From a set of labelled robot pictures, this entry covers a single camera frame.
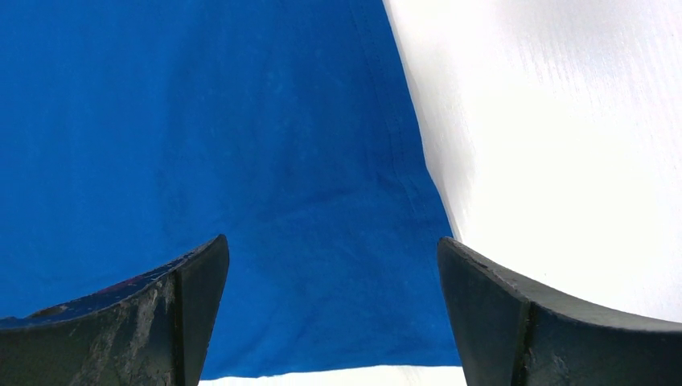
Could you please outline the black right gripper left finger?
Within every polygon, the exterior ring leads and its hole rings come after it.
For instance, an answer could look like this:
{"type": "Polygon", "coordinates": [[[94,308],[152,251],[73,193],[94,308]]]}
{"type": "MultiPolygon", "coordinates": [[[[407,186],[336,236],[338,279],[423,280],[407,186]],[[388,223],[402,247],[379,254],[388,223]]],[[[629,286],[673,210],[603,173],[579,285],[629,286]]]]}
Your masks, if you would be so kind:
{"type": "Polygon", "coordinates": [[[198,384],[228,266],[221,235],[94,294],[3,318],[2,384],[198,384]]]}

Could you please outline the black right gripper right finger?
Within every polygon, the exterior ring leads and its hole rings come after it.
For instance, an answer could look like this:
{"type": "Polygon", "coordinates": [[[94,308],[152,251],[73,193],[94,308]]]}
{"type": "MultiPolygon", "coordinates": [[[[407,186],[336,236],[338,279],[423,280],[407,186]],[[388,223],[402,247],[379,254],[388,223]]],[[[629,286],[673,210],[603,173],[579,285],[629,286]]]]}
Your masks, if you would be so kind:
{"type": "Polygon", "coordinates": [[[681,325],[613,310],[438,242],[438,270],[469,385],[678,385],[681,325]]]}

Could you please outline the blue printed t shirt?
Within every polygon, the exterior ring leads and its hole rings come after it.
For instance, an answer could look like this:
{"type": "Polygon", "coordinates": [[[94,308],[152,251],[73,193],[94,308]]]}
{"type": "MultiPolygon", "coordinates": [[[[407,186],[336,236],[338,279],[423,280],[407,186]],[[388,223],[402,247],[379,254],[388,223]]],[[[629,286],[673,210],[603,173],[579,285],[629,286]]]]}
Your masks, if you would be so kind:
{"type": "Polygon", "coordinates": [[[218,234],[204,378],[458,364],[383,3],[2,2],[2,316],[218,234]]]}

